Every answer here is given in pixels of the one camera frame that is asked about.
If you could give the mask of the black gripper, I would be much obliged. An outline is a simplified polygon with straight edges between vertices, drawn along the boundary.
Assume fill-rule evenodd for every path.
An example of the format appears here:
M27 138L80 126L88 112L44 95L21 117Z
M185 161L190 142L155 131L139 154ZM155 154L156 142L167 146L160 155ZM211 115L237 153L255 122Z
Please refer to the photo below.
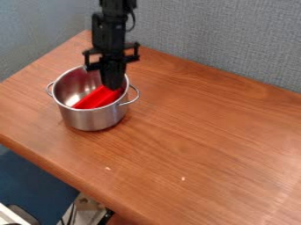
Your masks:
M86 70L100 70L102 84L111 90L122 86L126 63L140 59L140 44L126 42L127 20L127 15L114 17L95 12L92 14L92 48L83 51Z

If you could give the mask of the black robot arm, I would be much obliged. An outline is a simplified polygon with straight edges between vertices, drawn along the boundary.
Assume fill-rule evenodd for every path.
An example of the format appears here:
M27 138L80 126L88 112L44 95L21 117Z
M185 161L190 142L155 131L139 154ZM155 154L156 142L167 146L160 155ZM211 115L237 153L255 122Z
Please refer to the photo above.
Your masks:
M102 11L92 14L92 48L83 51L84 68L99 70L102 84L111 90L122 87L126 67L140 59L138 42L126 42L128 16L135 19L136 0L99 0Z

